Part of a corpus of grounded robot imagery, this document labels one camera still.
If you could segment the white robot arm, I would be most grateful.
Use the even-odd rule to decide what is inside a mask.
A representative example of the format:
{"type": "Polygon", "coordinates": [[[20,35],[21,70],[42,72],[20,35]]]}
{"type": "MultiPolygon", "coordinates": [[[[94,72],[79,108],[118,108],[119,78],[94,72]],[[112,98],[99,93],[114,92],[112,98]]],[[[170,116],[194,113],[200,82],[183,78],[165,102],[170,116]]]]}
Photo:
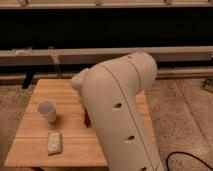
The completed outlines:
{"type": "Polygon", "coordinates": [[[164,171],[136,104],[136,95],[156,76],[153,57],[136,52],[86,68],[71,79],[110,171],[164,171]]]}

